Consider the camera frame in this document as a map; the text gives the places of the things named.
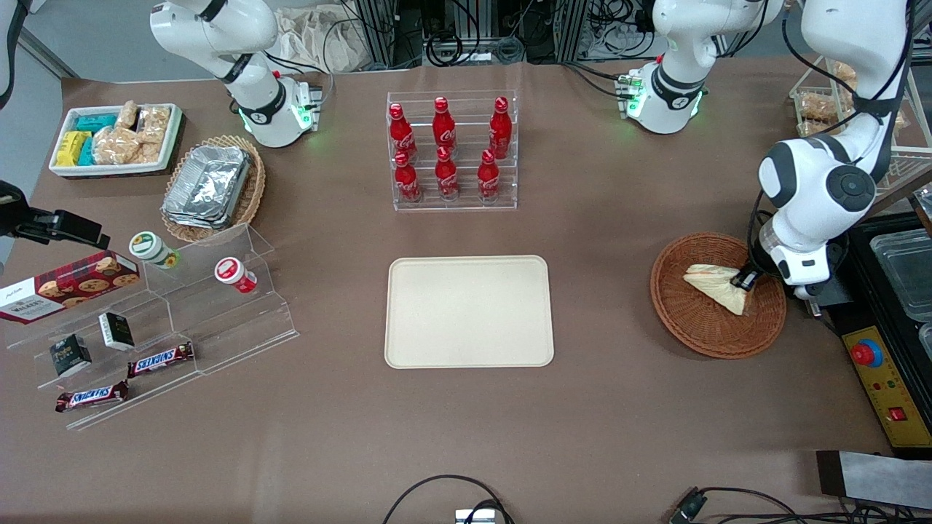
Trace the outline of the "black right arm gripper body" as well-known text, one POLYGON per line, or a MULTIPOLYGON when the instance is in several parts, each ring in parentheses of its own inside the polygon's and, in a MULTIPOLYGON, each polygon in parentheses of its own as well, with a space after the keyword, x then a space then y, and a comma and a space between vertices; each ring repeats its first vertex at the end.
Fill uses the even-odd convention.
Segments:
POLYGON ((31 219, 32 212, 24 193, 13 183, 1 181, 1 235, 20 236, 20 227, 31 219))

